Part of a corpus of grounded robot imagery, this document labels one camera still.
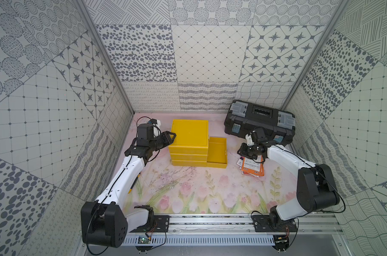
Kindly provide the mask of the yellow drawer cabinet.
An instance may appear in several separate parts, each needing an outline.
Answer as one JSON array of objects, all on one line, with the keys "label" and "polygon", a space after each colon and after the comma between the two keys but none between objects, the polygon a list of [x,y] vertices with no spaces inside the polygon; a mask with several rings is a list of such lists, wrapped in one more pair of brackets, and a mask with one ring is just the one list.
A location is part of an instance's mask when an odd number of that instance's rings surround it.
[{"label": "yellow drawer cabinet", "polygon": [[176,134],[169,146],[174,166],[206,167],[209,149],[207,120],[175,119],[172,133]]}]

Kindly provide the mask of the yellow bottom drawer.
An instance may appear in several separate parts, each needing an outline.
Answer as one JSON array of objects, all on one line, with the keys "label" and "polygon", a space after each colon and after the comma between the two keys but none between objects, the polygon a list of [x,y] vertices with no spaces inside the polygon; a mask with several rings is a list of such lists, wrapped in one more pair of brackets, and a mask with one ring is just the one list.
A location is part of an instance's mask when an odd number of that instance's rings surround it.
[{"label": "yellow bottom drawer", "polygon": [[210,137],[208,145],[207,167],[225,169],[227,165],[227,139]]}]

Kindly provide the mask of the pink seed bag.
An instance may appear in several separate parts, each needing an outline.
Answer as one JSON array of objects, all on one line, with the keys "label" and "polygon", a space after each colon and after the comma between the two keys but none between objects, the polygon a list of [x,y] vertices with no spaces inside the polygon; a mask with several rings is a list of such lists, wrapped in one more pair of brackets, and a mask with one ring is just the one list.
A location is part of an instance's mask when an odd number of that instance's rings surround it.
[{"label": "pink seed bag", "polygon": [[238,161],[237,161],[237,165],[242,168],[243,167],[243,161],[244,159],[241,157]]}]

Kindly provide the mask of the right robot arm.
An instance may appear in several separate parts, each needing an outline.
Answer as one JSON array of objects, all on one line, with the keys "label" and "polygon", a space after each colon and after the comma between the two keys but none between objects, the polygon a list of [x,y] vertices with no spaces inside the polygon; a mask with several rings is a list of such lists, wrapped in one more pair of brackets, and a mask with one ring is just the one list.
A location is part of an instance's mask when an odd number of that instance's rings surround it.
[{"label": "right robot arm", "polygon": [[305,160],[276,141],[268,140],[263,128],[250,131],[245,139],[237,152],[241,157],[257,164],[264,164],[267,159],[278,162],[297,178],[296,197],[270,209],[272,225],[281,225],[311,212],[325,212],[325,208],[342,201],[329,166]]}]

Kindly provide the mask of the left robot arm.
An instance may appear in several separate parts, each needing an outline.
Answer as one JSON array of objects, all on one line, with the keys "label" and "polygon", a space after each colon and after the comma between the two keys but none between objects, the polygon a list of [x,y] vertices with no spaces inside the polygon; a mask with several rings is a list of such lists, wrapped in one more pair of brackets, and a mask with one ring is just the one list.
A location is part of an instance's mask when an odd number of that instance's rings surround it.
[{"label": "left robot arm", "polygon": [[94,201],[85,202],[81,208],[82,241],[86,245],[120,247],[128,233],[154,229],[155,214],[151,206],[139,205],[128,213],[123,212],[123,207],[139,175],[154,160],[153,153],[173,144],[175,138],[175,133],[161,131],[157,119],[137,127],[119,171]]}]

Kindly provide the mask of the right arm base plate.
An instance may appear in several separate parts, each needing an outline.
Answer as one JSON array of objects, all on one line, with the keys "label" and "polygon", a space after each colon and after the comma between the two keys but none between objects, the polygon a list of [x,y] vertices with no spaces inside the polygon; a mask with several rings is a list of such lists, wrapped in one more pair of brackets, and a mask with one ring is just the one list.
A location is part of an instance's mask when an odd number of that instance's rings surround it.
[{"label": "right arm base plate", "polygon": [[273,220],[266,214],[252,214],[251,219],[255,232],[258,233],[286,233],[296,232],[298,229],[294,219],[282,221]]}]

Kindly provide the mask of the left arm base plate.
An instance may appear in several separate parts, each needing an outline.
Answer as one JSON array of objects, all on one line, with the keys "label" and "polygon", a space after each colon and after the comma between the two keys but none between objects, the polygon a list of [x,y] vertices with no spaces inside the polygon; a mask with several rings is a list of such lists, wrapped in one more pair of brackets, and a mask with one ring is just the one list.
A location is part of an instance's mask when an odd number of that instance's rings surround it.
[{"label": "left arm base plate", "polygon": [[154,215],[154,220],[152,224],[147,226],[138,227],[132,230],[132,233],[161,233],[168,232],[170,225],[170,216],[169,215]]}]

